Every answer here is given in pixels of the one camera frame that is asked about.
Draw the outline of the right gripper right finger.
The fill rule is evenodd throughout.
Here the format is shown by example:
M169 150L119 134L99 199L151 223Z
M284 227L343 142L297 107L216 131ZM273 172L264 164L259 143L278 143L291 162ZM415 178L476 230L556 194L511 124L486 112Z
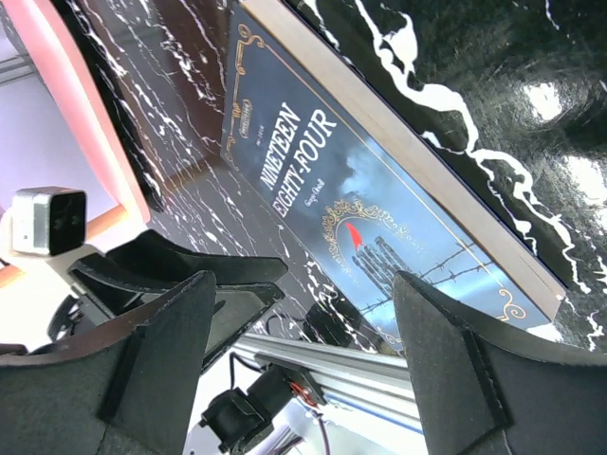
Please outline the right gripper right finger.
M536 337L409 272L393 294L429 453L605 453L605 355Z

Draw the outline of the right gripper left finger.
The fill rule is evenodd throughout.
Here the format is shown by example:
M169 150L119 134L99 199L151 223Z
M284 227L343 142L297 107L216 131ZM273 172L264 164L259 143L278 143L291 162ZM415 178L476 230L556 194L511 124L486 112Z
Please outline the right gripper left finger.
M181 453L214 287L197 273L90 332L2 355L2 453Z

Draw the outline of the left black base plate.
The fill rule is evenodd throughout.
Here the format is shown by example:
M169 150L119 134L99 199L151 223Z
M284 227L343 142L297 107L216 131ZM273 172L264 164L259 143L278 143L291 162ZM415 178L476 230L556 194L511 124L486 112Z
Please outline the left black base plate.
M293 390L294 395L310 408L317 409L319 406L327 404L322 387L305 366L261 353L256 354L253 358L262 369L279 371Z

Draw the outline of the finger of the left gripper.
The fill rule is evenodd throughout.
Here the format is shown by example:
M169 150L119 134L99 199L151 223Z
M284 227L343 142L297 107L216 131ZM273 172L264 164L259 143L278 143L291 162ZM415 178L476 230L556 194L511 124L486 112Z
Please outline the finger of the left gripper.
M68 268L68 275L74 280L78 294L68 304L68 334L71 337L90 332L105 322L157 300L191 277L181 282L145 278L99 253L78 259ZM209 328L209 336L202 367L213 363L283 297L284 293L276 283L224 288L215 279L213 314L203 320L203 325Z
M210 271L224 288L275 284L288 271L279 258L192 251L152 229L108 250L106 257L130 272L157 281L181 282L196 272Z

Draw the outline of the Nineteen Eighty-Four blue book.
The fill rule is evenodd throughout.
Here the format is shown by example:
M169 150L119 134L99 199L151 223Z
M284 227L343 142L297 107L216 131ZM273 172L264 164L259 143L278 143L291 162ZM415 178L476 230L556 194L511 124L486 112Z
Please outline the Nineteen Eighty-Four blue book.
M553 319L242 7L229 64L224 158L390 352L399 271L522 329Z

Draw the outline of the aluminium rail frame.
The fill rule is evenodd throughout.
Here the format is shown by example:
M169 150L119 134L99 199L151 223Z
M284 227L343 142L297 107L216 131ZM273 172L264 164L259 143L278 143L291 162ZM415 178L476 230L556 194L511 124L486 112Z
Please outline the aluminium rail frame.
M249 359L266 355L300 365L310 371L328 400L422 432L402 357L253 334L243 335L234 349Z

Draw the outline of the pink three-tier shelf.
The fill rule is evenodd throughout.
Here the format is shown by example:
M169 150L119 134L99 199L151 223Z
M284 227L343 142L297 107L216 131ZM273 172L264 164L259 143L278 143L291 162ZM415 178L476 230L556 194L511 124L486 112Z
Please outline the pink three-tier shelf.
M94 240L125 222L151 215L83 53L50 1L3 1L44 83L94 174L117 205L86 227Z

